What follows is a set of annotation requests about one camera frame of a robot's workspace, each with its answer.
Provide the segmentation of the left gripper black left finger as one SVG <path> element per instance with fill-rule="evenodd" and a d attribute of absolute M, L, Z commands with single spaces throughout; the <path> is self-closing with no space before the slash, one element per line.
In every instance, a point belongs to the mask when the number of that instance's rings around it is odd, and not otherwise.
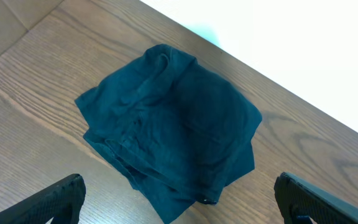
<path fill-rule="evenodd" d="M 0 212 L 0 224 L 77 224 L 86 195 L 80 174 L 71 174 Z"/>

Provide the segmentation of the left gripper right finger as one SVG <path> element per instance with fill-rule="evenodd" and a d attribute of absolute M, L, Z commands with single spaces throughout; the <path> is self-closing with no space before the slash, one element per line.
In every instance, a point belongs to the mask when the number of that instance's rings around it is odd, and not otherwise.
<path fill-rule="evenodd" d="M 274 185 L 285 224 L 358 224 L 358 208 L 291 174 L 283 172 Z"/>

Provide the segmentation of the navy blue shorts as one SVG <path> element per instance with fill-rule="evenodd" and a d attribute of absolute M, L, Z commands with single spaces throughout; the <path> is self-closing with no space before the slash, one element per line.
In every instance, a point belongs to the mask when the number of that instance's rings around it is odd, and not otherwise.
<path fill-rule="evenodd" d="M 251 172 L 262 115 L 197 59 L 160 44 L 75 101 L 84 139 L 141 192 L 164 223 L 214 205 Z"/>

